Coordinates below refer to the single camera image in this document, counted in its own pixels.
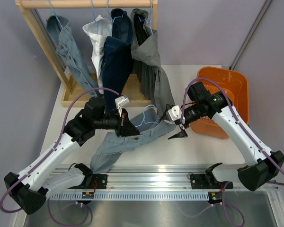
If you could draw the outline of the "light blue denim skirt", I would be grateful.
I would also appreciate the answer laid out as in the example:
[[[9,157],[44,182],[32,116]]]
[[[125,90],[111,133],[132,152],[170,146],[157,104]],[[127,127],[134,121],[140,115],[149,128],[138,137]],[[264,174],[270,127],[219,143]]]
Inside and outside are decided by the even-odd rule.
[[[90,169],[93,173],[107,172],[124,152],[134,151],[138,147],[151,143],[176,128],[174,124],[160,121],[160,117],[154,109],[148,109],[145,114],[147,122],[155,121],[158,124],[144,124],[138,127],[140,134],[136,136],[118,137],[115,133],[108,132],[91,159]],[[143,115],[141,113],[130,121],[135,126],[141,123],[142,118]]]

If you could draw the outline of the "light blue skirt hanger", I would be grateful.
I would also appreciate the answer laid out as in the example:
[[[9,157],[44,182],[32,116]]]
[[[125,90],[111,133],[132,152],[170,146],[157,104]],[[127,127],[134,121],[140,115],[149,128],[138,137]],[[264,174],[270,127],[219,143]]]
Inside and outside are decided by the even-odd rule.
[[[143,115],[142,121],[141,121],[140,124],[135,125],[136,128],[141,127],[141,126],[143,126],[144,124],[158,124],[158,123],[155,122],[155,121],[148,121],[148,122],[146,121],[146,114],[145,114],[145,112],[146,112],[149,108],[155,108],[155,109],[156,109],[157,107],[156,107],[155,105],[153,105],[153,104],[150,104],[150,105],[145,106],[144,109],[143,109],[143,112],[142,112],[142,115]]]

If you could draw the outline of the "grey pleated skirt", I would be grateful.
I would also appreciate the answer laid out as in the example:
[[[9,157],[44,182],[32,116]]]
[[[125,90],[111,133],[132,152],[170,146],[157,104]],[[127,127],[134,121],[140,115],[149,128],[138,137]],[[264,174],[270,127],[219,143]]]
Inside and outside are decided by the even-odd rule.
[[[157,107],[158,115],[162,116],[166,105],[174,105],[175,102],[168,77],[161,66],[157,31],[146,25],[145,19],[148,15],[142,9],[133,9],[131,12],[134,33],[131,54],[137,63],[135,71],[140,81],[141,93],[151,100]]]

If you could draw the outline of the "light blue grey-skirt hanger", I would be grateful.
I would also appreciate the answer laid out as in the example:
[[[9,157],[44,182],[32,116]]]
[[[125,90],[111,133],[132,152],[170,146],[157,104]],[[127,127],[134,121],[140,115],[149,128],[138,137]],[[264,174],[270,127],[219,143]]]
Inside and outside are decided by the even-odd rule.
[[[151,35],[153,35],[153,29],[151,27],[152,19],[153,19],[153,12],[154,12],[154,1],[150,0],[150,12],[148,14],[148,17],[144,16],[142,13],[138,13],[139,14],[139,16],[138,16],[139,21],[146,23],[146,25],[148,26],[148,28],[151,32]]]

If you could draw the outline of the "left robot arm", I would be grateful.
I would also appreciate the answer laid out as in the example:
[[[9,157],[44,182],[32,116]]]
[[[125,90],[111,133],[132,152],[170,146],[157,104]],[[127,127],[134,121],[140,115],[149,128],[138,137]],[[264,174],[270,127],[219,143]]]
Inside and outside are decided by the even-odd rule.
[[[4,177],[6,194],[30,215],[57,193],[76,186],[90,187],[93,172],[84,164],[78,164],[74,170],[56,177],[50,177],[50,174],[66,157],[92,138],[96,130],[114,130],[119,137],[139,135],[125,109],[129,103],[127,96],[119,96],[115,99],[118,112],[106,113],[105,100],[91,98],[72,120],[64,124],[58,139],[45,153],[19,173],[9,172]]]

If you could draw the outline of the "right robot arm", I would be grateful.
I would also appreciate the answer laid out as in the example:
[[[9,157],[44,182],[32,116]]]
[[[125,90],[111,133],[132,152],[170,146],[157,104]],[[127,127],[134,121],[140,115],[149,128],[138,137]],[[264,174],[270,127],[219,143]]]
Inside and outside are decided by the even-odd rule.
[[[244,164],[217,163],[207,168],[204,179],[208,186],[218,188],[226,182],[240,182],[246,189],[255,191],[278,175],[284,154],[273,152],[254,134],[223,90],[211,94],[202,82],[196,82],[187,88],[186,95],[193,101],[192,105],[167,104],[162,116],[180,127],[180,132],[172,138],[186,138],[189,124],[208,117],[226,132],[245,160]]]

